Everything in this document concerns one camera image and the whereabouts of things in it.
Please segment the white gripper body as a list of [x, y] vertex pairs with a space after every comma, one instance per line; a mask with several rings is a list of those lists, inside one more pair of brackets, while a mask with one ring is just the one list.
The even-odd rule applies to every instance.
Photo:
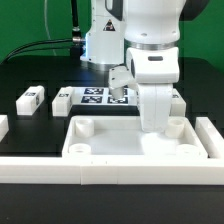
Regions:
[[139, 94], [139, 113], [144, 132], [163, 132], [166, 129], [171, 109], [172, 84], [141, 83], [125, 66], [109, 70], [109, 90], [128, 86]]

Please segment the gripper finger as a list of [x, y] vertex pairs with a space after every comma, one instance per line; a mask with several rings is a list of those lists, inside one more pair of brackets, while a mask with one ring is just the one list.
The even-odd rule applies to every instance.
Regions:
[[114, 98], [123, 98], [124, 97], [124, 88], [111, 88], [110, 93]]

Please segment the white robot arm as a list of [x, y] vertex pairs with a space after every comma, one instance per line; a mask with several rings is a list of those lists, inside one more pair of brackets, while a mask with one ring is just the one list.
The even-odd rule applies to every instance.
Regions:
[[112, 96], [137, 92], [141, 127], [166, 129], [179, 80], [179, 23], [195, 19], [210, 0], [91, 0], [92, 24], [83, 64], [109, 72]]

